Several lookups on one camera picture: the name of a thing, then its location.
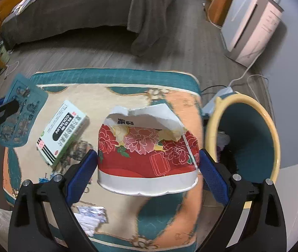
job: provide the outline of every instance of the white paper rim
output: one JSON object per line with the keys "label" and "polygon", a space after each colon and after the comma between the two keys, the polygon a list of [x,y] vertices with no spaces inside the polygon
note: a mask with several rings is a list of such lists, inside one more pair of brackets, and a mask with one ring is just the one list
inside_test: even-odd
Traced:
{"label": "white paper rim", "polygon": [[198,183],[198,170],[156,178],[138,178],[110,175],[98,169],[97,183],[113,193],[148,197],[162,196],[194,188]]}

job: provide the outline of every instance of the silver bolt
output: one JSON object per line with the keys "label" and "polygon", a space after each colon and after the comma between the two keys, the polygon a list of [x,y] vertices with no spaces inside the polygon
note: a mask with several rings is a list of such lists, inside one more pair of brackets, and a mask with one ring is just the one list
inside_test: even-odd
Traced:
{"label": "silver bolt", "polygon": [[271,180],[271,179],[269,179],[269,178],[267,178],[266,180],[265,180],[265,182],[269,185],[269,186],[271,186],[274,182],[273,182],[273,180]]}
{"label": "silver bolt", "polygon": [[55,182],[60,182],[63,179],[63,176],[61,174],[57,174],[54,176],[53,180]]}
{"label": "silver bolt", "polygon": [[22,183],[23,186],[29,186],[29,184],[30,184],[30,180],[28,180],[28,179],[24,180]]}
{"label": "silver bolt", "polygon": [[240,181],[241,180],[241,175],[240,174],[233,174],[233,179],[235,181]]}

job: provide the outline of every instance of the gray blanket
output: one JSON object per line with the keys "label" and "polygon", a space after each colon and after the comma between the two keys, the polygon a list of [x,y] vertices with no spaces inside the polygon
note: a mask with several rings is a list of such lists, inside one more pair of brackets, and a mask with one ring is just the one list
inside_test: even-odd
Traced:
{"label": "gray blanket", "polygon": [[2,36],[14,45],[77,28],[126,26],[138,34],[131,46],[143,55],[166,32],[166,9],[172,0],[36,0],[2,23]]}

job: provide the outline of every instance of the wooden cabinet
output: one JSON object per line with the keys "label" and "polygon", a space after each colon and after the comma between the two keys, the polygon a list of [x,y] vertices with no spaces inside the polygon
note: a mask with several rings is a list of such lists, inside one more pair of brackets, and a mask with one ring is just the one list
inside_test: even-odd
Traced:
{"label": "wooden cabinet", "polygon": [[213,23],[222,26],[231,3],[232,0],[206,0],[204,10]]}

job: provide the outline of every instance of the wooden floor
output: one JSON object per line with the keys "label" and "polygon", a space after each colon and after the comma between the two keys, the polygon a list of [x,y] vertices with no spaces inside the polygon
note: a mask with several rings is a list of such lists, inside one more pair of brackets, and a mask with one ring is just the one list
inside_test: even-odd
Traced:
{"label": "wooden floor", "polygon": [[[5,78],[0,76],[0,97],[4,96],[17,73],[30,77],[38,71],[54,71],[79,67],[131,68],[141,70],[178,70],[193,74],[202,89],[212,85],[228,85],[240,77],[245,67],[223,55],[220,30],[206,21],[202,8],[204,0],[176,0],[168,8],[168,33],[143,57],[130,53],[136,35],[123,27],[78,29],[14,48]],[[269,110],[264,81],[256,78],[252,83],[261,104]],[[240,93],[251,95],[246,79],[233,87]],[[209,89],[203,104],[219,88]],[[0,147],[0,194],[2,189],[3,147]],[[0,207],[8,208],[0,195]]]}

